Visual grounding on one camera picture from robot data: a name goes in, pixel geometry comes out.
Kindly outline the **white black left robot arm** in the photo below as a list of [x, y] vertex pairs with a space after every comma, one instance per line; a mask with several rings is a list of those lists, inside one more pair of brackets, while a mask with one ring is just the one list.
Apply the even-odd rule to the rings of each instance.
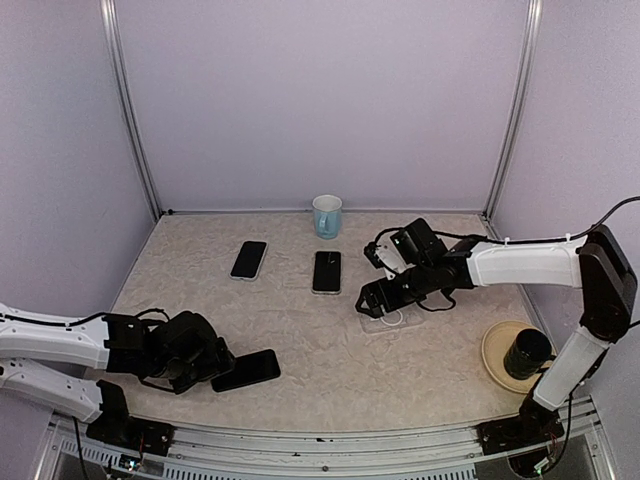
[[51, 368], [66, 363], [132, 375], [150, 388], [182, 394], [233, 370], [236, 359], [203, 316], [160, 308], [85, 318], [1, 308], [1, 387], [84, 423], [100, 416], [102, 430], [121, 445], [140, 434], [123, 391], [109, 382]]

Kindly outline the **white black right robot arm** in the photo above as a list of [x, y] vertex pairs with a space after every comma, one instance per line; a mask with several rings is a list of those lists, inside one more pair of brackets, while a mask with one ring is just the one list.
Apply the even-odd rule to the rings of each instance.
[[371, 264], [387, 273], [363, 286], [355, 305], [357, 312], [373, 319], [417, 304], [434, 292], [448, 296], [458, 289], [501, 284], [581, 290], [579, 325], [529, 395], [537, 405], [511, 423], [512, 436], [520, 443], [531, 444], [549, 429], [548, 411], [564, 403], [631, 327], [637, 276], [603, 224], [560, 239], [510, 242], [464, 235], [453, 247], [447, 247], [422, 218], [387, 232], [396, 254], [387, 255], [376, 241], [364, 249]]

